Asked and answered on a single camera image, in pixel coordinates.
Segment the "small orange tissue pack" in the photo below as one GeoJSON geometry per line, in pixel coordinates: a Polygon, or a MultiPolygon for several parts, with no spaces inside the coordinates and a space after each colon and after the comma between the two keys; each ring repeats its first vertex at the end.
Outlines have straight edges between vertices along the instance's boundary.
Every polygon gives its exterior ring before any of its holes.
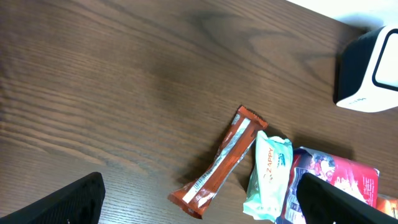
{"type": "Polygon", "coordinates": [[[379,194],[377,196],[376,209],[395,219],[398,219],[397,199],[394,197],[379,194]]]}

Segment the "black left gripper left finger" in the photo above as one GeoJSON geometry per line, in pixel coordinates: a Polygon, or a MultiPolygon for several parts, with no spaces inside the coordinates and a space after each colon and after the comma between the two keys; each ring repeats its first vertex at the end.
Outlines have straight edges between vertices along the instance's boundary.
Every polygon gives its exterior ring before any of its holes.
{"type": "Polygon", "coordinates": [[[105,198],[103,176],[92,172],[1,218],[1,224],[97,224],[105,198]]]}

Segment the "red purple pad package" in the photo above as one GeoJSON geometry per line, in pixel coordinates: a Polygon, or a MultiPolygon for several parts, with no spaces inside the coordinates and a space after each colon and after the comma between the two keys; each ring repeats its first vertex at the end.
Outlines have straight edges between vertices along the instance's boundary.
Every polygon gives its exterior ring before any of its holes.
{"type": "Polygon", "coordinates": [[[293,155],[284,207],[277,223],[305,223],[297,200],[297,186],[307,172],[376,207],[379,179],[376,168],[303,146],[294,149],[293,155]]]}

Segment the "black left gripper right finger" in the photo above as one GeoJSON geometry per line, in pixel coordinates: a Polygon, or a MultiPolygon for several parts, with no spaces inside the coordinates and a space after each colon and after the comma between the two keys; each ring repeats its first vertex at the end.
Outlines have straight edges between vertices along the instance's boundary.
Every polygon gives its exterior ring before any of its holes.
{"type": "Polygon", "coordinates": [[[307,224],[397,224],[395,218],[311,173],[299,180],[297,200],[307,224]]]}

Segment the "white barcode scanner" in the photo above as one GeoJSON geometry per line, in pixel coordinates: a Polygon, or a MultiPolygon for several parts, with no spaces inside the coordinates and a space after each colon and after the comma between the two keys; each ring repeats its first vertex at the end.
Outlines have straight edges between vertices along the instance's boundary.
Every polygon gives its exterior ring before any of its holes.
{"type": "Polygon", "coordinates": [[[397,26],[367,32],[340,56],[335,103],[376,113],[397,107],[397,26]]]}

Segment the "teal wet wipes packet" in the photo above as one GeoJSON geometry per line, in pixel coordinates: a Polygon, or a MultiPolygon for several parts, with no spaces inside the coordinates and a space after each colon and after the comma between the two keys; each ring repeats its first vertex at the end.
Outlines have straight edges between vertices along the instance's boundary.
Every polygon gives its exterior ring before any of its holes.
{"type": "Polygon", "coordinates": [[[275,222],[281,215],[293,148],[289,139],[269,137],[259,131],[255,145],[255,166],[252,170],[243,212],[255,220],[275,222]]]}

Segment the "orange snack bar wrapper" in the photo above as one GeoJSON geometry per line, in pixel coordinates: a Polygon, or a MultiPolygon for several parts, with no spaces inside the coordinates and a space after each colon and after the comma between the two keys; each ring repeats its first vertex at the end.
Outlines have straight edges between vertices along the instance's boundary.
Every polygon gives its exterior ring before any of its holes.
{"type": "Polygon", "coordinates": [[[264,118],[241,105],[212,164],[199,178],[169,194],[168,199],[193,218],[202,219],[230,173],[247,154],[257,133],[267,127],[264,118]]]}

